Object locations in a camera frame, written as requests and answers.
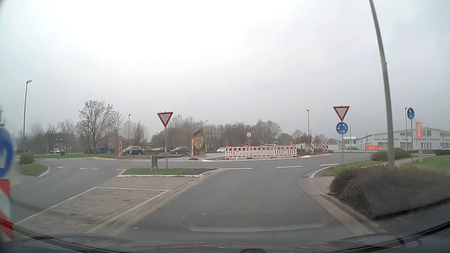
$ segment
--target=yield sign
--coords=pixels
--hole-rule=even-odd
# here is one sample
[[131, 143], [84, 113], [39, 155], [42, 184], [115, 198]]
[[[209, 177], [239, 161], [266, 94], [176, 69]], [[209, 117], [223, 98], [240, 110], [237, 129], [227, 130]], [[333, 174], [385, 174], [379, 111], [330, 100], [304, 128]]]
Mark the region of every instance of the yield sign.
[[344, 121], [345, 115], [347, 115], [347, 111], [350, 106], [333, 106], [334, 111], [341, 121]]
[[159, 119], [161, 120], [164, 127], [167, 127], [167, 124], [169, 123], [170, 118], [172, 117], [173, 112], [163, 112], [163, 113], [157, 113]]

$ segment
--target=asphalt road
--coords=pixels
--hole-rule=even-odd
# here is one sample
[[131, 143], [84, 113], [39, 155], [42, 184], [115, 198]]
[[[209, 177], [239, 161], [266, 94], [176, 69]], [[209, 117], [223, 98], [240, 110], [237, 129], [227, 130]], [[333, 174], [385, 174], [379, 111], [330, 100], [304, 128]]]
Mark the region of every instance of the asphalt road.
[[[369, 159], [344, 154], [345, 162]], [[299, 186], [307, 173], [340, 163], [341, 155], [272, 160], [169, 162], [169, 167], [252, 168], [207, 178], [122, 232], [132, 240], [330, 240], [352, 236]], [[131, 167], [149, 162], [94, 158], [41, 160], [50, 174], [12, 186], [13, 222], [89, 190]]]

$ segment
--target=parked car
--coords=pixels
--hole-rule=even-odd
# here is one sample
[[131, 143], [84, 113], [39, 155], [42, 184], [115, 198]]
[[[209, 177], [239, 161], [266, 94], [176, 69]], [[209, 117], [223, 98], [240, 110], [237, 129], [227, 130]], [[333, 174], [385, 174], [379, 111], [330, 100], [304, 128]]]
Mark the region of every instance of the parked car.
[[171, 154], [189, 154], [190, 150], [186, 147], [178, 147], [176, 149], [172, 149], [169, 153]]
[[127, 155], [139, 154], [139, 155], [141, 155], [144, 153], [144, 151], [145, 151], [145, 149], [142, 149], [139, 146], [131, 146], [131, 147], [127, 147], [126, 149], [122, 150], [122, 154], [127, 154]]

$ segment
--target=construction barrier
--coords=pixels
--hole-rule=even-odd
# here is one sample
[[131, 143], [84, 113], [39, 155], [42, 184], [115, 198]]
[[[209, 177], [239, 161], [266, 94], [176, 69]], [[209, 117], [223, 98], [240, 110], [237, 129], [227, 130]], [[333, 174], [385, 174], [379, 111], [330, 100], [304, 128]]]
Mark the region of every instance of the construction barrier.
[[295, 146], [276, 147], [227, 147], [225, 157], [293, 157], [297, 155]]

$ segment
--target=dark suv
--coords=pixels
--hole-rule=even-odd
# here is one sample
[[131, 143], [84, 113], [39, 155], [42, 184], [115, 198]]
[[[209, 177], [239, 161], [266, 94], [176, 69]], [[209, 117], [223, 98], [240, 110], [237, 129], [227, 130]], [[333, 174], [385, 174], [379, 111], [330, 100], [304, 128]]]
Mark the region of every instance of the dark suv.
[[139, 146], [131, 146], [122, 150], [122, 154], [143, 154], [145, 149], [142, 149]]
[[169, 153], [171, 154], [189, 154], [191, 150], [189, 150], [186, 147], [178, 147], [176, 149], [172, 149], [171, 151], [169, 151]]

